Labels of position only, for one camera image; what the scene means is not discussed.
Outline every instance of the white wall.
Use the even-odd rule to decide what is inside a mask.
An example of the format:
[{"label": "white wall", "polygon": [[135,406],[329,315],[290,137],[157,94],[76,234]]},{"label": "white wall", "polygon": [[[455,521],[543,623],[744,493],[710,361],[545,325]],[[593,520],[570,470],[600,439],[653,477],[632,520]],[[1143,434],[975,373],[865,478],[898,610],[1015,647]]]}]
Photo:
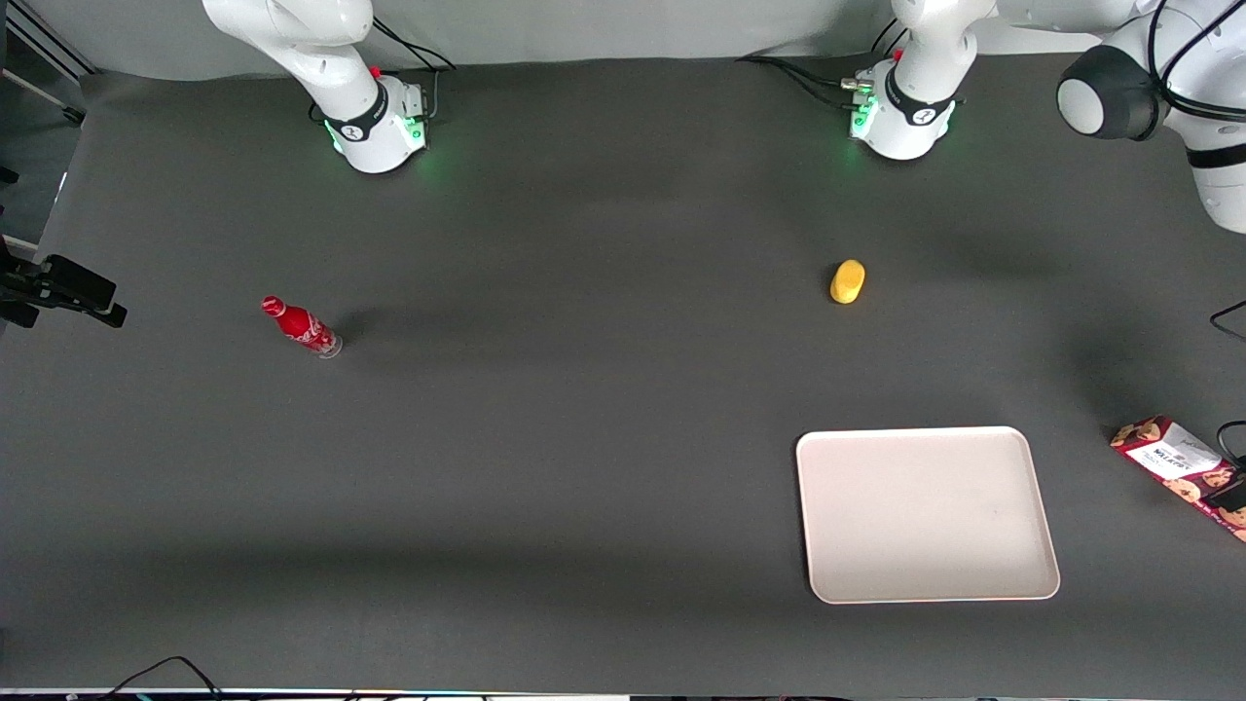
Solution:
[{"label": "white wall", "polygon": [[[278,73],[221,34],[199,0],[26,0],[96,66],[148,77],[204,80]],[[460,64],[603,57],[721,57],[779,46],[789,55],[868,49],[891,19],[885,0],[374,0],[376,15]],[[1082,35],[978,27],[986,54],[1079,51]],[[415,60],[373,32],[360,47],[384,67]]]}]

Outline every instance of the bottle cap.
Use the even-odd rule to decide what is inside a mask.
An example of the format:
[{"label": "bottle cap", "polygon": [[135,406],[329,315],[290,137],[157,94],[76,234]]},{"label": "bottle cap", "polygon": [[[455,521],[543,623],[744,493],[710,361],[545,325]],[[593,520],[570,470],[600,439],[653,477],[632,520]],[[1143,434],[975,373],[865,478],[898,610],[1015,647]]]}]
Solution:
[{"label": "bottle cap", "polygon": [[264,296],[264,300],[259,303],[259,308],[264,309],[264,313],[269,316],[279,316],[285,313],[285,301],[282,301],[277,296],[269,294]]}]

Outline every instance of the yellow sponge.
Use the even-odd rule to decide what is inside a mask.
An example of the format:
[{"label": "yellow sponge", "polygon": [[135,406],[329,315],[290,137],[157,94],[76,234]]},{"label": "yellow sponge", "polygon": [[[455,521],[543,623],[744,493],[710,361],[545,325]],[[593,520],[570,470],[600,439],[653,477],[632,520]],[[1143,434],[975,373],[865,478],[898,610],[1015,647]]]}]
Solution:
[{"label": "yellow sponge", "polygon": [[865,284],[865,265],[860,260],[847,259],[840,263],[831,278],[831,299],[840,304],[851,304]]}]

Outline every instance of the metal frame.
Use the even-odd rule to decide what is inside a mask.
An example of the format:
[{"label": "metal frame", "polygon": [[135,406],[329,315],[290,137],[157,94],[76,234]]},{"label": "metal frame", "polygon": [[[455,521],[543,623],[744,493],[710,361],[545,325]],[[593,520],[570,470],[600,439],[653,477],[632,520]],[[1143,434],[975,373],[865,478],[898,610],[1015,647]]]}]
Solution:
[{"label": "metal frame", "polygon": [[95,66],[82,57],[67,41],[57,35],[34,10],[21,0],[9,0],[5,26],[35,50],[65,77],[78,82],[85,75],[96,72]]}]

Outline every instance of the black clamp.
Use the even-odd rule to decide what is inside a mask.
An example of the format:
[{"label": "black clamp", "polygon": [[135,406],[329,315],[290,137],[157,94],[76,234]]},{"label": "black clamp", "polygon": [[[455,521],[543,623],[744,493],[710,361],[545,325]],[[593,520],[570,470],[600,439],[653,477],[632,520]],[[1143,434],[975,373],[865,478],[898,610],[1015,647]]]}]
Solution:
[{"label": "black clamp", "polygon": [[117,285],[61,255],[31,263],[9,253],[0,242],[0,319],[30,327],[37,306],[71,309],[121,327],[126,308],[112,301]]},{"label": "black clamp", "polygon": [[1239,473],[1231,484],[1204,497],[1202,503],[1226,512],[1246,509],[1246,473]]},{"label": "black clamp", "polygon": [[373,132],[373,127],[380,123],[388,110],[389,91],[385,90],[384,85],[378,82],[376,101],[373,102],[371,108],[366,112],[353,120],[335,120],[325,115],[324,121],[346,141],[358,142],[368,138],[368,134]]},{"label": "black clamp", "polygon": [[896,83],[896,68],[887,71],[887,80],[883,81],[883,90],[887,100],[905,113],[905,118],[912,126],[928,126],[952,105],[953,97],[939,100],[938,102],[922,102],[903,93]]}]

